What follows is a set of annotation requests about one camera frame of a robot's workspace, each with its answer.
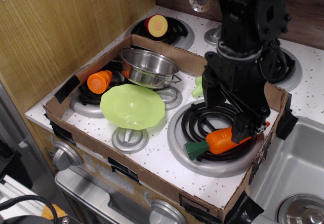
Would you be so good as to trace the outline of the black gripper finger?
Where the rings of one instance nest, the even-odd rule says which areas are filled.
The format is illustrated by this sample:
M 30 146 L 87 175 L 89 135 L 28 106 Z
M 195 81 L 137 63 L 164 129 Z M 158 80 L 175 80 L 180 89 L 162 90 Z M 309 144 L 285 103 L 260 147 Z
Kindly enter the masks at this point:
M 202 89 L 207 108 L 220 106 L 226 101 L 225 96 L 221 92 L 219 81 L 211 82 L 203 79 Z
M 238 144 L 248 137 L 255 137 L 263 132 L 265 128 L 266 122 L 264 118 L 254 117 L 248 113 L 238 113 L 234 117 L 231 140 Z

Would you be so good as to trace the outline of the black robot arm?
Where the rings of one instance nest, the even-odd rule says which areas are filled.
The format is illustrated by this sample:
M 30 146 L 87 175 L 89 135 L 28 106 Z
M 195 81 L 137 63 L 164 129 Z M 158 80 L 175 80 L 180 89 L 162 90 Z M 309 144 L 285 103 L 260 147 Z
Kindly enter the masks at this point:
M 236 114 L 232 141 L 265 129 L 270 108 L 265 84 L 280 80 L 287 68 L 278 37 L 287 32 L 290 15 L 283 0 L 218 0 L 222 30 L 216 52 L 207 52 L 202 88 L 207 107 L 229 101 Z M 282 72 L 276 70 L 280 64 Z

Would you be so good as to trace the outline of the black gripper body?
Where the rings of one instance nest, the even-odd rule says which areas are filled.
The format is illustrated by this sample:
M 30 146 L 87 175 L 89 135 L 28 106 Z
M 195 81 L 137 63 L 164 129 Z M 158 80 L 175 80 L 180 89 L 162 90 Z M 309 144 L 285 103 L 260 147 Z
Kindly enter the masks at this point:
M 205 59 L 202 80 L 219 81 L 222 94 L 238 113 L 258 118 L 270 115 L 264 94 L 266 79 L 259 71 L 257 59 L 228 57 L 220 52 L 206 52 Z

